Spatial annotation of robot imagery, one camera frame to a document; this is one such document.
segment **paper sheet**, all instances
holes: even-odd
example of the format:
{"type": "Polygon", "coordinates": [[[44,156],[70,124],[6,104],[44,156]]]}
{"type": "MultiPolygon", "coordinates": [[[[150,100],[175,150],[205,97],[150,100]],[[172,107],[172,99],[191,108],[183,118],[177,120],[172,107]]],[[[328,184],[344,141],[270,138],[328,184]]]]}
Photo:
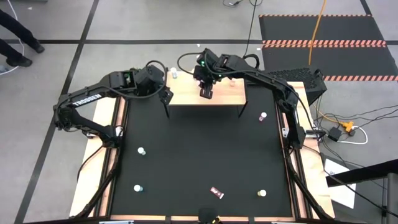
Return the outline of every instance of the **paper sheet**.
{"type": "MultiPolygon", "coordinates": [[[[345,166],[337,164],[329,159],[326,159],[325,170],[330,175],[349,171],[349,169],[346,168],[345,166]]],[[[350,186],[353,190],[355,190],[356,184],[349,184],[348,186],[350,186]]],[[[354,208],[355,193],[346,186],[342,185],[337,187],[329,187],[329,194],[331,199],[334,200],[335,202],[338,202],[349,208],[354,208]]]]}

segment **wooden table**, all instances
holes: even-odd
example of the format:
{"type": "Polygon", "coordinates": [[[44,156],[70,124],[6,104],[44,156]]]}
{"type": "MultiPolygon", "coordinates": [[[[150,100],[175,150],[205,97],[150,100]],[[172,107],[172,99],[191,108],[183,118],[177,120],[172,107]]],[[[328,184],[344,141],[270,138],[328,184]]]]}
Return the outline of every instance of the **wooden table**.
{"type": "MultiPolygon", "coordinates": [[[[207,99],[202,99],[200,97],[197,98],[198,96],[198,88],[191,89],[192,87],[192,77],[189,76],[184,76],[186,74],[180,74],[180,76],[177,79],[170,79],[168,80],[167,84],[170,87],[170,89],[175,93],[174,98],[170,104],[173,105],[187,105],[187,104],[192,104],[193,100],[189,100],[188,96],[191,95],[193,99],[195,100],[196,103],[205,105],[206,103],[211,103],[213,105],[236,105],[237,103],[243,103],[245,104],[246,102],[246,97],[244,95],[244,84],[243,81],[241,80],[236,80],[235,87],[237,88],[229,88],[229,80],[226,80],[226,82],[221,82],[217,83],[213,89],[214,91],[214,97],[212,100],[207,100],[207,99]],[[177,88],[176,83],[177,82],[187,82],[191,83],[189,85],[182,85],[181,88],[177,88]],[[225,94],[222,91],[222,88],[229,89],[227,93],[225,94]],[[218,97],[218,94],[224,94],[224,98],[218,97]]],[[[307,101],[307,96],[305,94],[305,89],[304,85],[302,82],[290,82],[290,85],[292,85],[295,89],[295,91],[299,94],[300,98],[302,101],[305,103],[306,109],[309,111],[309,106],[308,106],[308,101],[307,101]]],[[[115,107],[115,99],[110,99],[110,98],[104,98],[98,101],[96,110],[95,110],[95,115],[93,118],[94,122],[97,122],[102,125],[107,125],[111,124],[112,118],[113,118],[113,113],[114,113],[114,107],[115,107]]],[[[119,108],[116,113],[116,125],[120,125],[122,123],[123,119],[123,113],[124,113],[124,107],[126,106],[126,102],[123,99],[120,99],[119,102],[119,108]]],[[[307,120],[306,114],[304,112],[304,108],[301,104],[298,104],[297,107],[297,113],[298,113],[298,119],[300,121],[300,125],[303,126],[304,129],[311,129],[310,128],[310,123],[307,120]]],[[[94,139],[89,139],[87,146],[86,146],[86,152],[84,155],[83,160],[85,160],[88,156],[91,155],[98,147],[100,147],[101,141],[98,138],[94,139]]],[[[318,145],[317,145],[317,140],[316,139],[306,139],[304,142],[305,146],[311,147],[317,151],[319,151],[318,145]]],[[[110,149],[110,157],[109,157],[109,166],[111,167],[113,164],[113,157],[115,155],[116,149],[110,149]]],[[[82,169],[80,173],[80,178],[77,183],[76,187],[76,192],[75,192],[75,197],[73,199],[72,203],[72,208],[70,211],[70,216],[76,215],[79,213],[84,206],[87,204],[87,202],[92,198],[93,194],[95,193],[96,189],[99,186],[100,178],[101,178],[101,173],[103,170],[103,165],[104,165],[104,158],[105,158],[105,148],[102,148],[100,152],[92,158],[91,161],[87,163],[87,165],[82,169]]],[[[296,168],[296,158],[292,154],[292,162],[293,165],[296,168]]],[[[324,211],[327,212],[331,217],[334,217],[334,211],[333,211],[333,206],[331,204],[331,199],[330,195],[328,192],[328,186],[326,184],[326,178],[325,178],[325,173],[323,171],[323,164],[322,164],[322,159],[319,156],[319,154],[313,152],[312,150],[303,147],[301,149],[301,157],[302,157],[302,164],[303,164],[303,170],[305,173],[305,180],[307,183],[307,188],[311,192],[311,194],[314,196],[315,200],[322,206],[324,211]]],[[[298,207],[300,209],[300,216],[302,218],[306,218],[306,211],[305,211],[305,204],[303,200],[303,195],[299,188],[296,186],[296,192],[297,192],[297,200],[298,200],[298,207]]],[[[109,193],[109,186],[105,190],[103,197],[102,197],[102,203],[101,203],[101,208],[99,208],[99,215],[103,216],[106,215],[106,211],[108,208],[108,198],[110,196],[109,193]]],[[[312,211],[313,217],[316,218],[317,215],[315,214],[314,211],[312,211]]],[[[145,220],[148,219],[148,217],[125,217],[128,219],[134,218],[138,220],[139,218],[143,218],[145,220]]],[[[165,216],[159,216],[156,217],[156,220],[164,220],[165,216]]],[[[178,220],[178,217],[172,217],[172,220],[178,220]]],[[[242,221],[248,221],[248,218],[243,217],[242,221]]],[[[284,218],[282,220],[270,220],[269,218],[267,220],[257,220],[257,221],[293,221],[291,218],[284,218]]]]}

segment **person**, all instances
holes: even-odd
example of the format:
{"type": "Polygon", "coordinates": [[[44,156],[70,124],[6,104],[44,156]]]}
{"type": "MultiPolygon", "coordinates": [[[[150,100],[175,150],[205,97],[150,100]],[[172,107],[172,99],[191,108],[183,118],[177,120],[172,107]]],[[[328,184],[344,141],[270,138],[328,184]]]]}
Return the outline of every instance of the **person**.
{"type": "MultiPolygon", "coordinates": [[[[29,47],[35,50],[38,54],[45,50],[40,42],[33,36],[30,30],[26,29],[21,23],[15,20],[9,14],[0,9],[0,25],[17,35],[21,41],[25,42],[29,47]]],[[[0,54],[7,57],[7,64],[10,66],[29,67],[32,61],[24,57],[21,53],[13,49],[4,40],[0,39],[0,54]]]]}

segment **yellow plug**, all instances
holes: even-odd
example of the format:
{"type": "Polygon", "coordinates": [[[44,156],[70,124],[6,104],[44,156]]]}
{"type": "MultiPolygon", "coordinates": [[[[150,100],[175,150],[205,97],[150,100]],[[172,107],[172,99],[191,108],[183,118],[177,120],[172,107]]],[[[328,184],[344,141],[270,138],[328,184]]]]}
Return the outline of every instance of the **yellow plug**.
{"type": "Polygon", "coordinates": [[[350,122],[344,122],[343,127],[346,129],[346,132],[350,132],[354,126],[354,121],[350,121],[350,122]]]}

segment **pants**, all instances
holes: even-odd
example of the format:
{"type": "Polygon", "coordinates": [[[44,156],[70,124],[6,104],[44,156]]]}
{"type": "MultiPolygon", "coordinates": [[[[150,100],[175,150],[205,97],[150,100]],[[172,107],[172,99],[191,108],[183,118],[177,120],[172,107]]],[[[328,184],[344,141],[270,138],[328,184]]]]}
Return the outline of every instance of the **pants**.
{"type": "MultiPolygon", "coordinates": [[[[21,23],[16,21],[12,16],[3,12],[0,9],[0,25],[4,26],[9,31],[13,32],[21,41],[25,42],[27,45],[34,46],[37,40],[33,37],[31,31],[26,29],[21,23]]],[[[22,54],[13,49],[4,40],[0,39],[0,54],[6,56],[11,60],[19,60],[22,58],[22,54]]]]}

